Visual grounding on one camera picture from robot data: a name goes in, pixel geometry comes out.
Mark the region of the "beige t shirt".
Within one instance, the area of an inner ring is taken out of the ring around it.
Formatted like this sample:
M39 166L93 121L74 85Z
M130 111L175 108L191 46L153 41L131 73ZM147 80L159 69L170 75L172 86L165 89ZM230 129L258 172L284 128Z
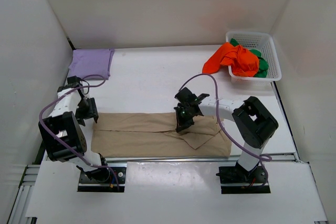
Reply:
M175 113L102 113L91 149L104 157L229 157L231 141L213 116L176 132Z

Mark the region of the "purple t shirt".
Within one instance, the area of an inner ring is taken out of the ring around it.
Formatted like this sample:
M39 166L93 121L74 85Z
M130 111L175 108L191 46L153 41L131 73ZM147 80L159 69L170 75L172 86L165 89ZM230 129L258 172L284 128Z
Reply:
M110 67L114 49L76 49L72 54L68 77L82 79L106 79L110 77Z

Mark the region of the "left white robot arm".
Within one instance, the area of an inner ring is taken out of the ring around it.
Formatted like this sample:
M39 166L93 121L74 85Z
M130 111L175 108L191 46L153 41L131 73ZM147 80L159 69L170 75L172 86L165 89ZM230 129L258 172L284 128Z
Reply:
M85 120L99 118L96 102L89 95L86 81L77 76L67 78L67 84L57 90L58 99L53 111L46 117L43 109L38 127L48 158L71 162L89 178L107 175L106 162L101 154L91 151L81 126Z

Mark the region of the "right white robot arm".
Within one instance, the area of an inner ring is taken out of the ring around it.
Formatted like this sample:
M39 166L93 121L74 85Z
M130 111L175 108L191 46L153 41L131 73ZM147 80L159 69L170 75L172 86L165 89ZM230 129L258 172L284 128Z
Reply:
M194 118L197 116L214 116L219 120L218 125L225 134L228 132L222 125L222 119L236 124L244 140L236 168L246 174L251 174L259 165L263 149L279 127L277 120L257 97L230 101L206 93L197 96L185 87L175 98L178 100L174 108L177 132L194 125Z

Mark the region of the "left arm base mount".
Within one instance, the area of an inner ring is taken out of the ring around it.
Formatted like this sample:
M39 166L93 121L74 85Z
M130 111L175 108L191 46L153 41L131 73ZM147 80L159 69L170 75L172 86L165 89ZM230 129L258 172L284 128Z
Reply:
M115 179L109 169L93 170L84 172L80 168L77 191L86 193L123 193L125 190L125 181L127 175L127 165L116 164L112 165L114 173L118 180Z

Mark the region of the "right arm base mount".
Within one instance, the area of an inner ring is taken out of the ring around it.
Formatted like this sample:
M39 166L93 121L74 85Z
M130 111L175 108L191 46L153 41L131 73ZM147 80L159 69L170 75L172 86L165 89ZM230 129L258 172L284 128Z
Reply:
M238 166L221 166L216 176L219 177L222 194L271 193L267 173L262 166L257 166L252 172L247 173Z

